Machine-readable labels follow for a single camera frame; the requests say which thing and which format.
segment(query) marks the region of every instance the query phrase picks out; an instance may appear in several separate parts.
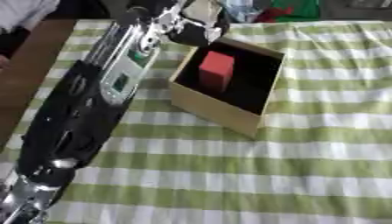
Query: red block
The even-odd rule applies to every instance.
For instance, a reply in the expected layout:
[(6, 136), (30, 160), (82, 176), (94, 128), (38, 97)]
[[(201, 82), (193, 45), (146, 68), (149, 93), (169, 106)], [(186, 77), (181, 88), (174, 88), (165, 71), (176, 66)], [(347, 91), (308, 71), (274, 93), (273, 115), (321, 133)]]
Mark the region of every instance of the red block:
[(209, 52), (199, 66), (200, 84), (216, 92), (224, 92), (233, 76), (235, 59), (218, 52)]

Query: tablecloth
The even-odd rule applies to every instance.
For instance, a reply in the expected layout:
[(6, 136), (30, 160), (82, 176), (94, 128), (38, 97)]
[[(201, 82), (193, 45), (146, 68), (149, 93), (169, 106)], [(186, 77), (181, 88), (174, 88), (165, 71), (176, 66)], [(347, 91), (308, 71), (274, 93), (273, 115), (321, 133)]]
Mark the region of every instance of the tablecloth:
[[(163, 44), (49, 223), (392, 223), (391, 25), (233, 25), (228, 36), (287, 55), (256, 141), (171, 105), (167, 81), (189, 48)], [(107, 26), (75, 26), (0, 156), (0, 177), (43, 100)]]

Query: open box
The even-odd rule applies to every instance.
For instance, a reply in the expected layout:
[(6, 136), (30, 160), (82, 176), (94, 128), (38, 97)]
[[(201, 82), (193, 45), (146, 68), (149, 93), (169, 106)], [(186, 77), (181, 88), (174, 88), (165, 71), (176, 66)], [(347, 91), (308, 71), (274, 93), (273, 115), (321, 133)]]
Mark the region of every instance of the open box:
[[(199, 83), (199, 65), (209, 51), (234, 57), (233, 77), (224, 93)], [(196, 116), (248, 137), (263, 125), (263, 113), (284, 55), (258, 45), (221, 38), (209, 47), (193, 48), (169, 80), (171, 103)]]

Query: black robotic component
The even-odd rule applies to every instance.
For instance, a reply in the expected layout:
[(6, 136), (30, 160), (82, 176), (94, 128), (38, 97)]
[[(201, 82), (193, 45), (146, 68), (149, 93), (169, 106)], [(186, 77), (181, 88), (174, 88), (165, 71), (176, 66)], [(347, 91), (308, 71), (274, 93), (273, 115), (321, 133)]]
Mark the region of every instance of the black robotic component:
[[(208, 15), (194, 13), (200, 4), (208, 4)], [(46, 210), (61, 198), (76, 171), (99, 153), (123, 117), (163, 36), (206, 46), (227, 30), (226, 12), (214, 1), (132, 1), (36, 114), (15, 168), (0, 184), (0, 223), (45, 222)]]

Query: white object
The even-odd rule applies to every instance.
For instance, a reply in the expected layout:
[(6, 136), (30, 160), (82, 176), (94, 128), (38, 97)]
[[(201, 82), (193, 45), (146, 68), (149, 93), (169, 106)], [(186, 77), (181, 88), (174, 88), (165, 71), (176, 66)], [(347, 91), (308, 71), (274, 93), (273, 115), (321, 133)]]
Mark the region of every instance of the white object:
[(11, 32), (17, 25), (32, 30), (60, 0), (0, 0), (0, 30)]

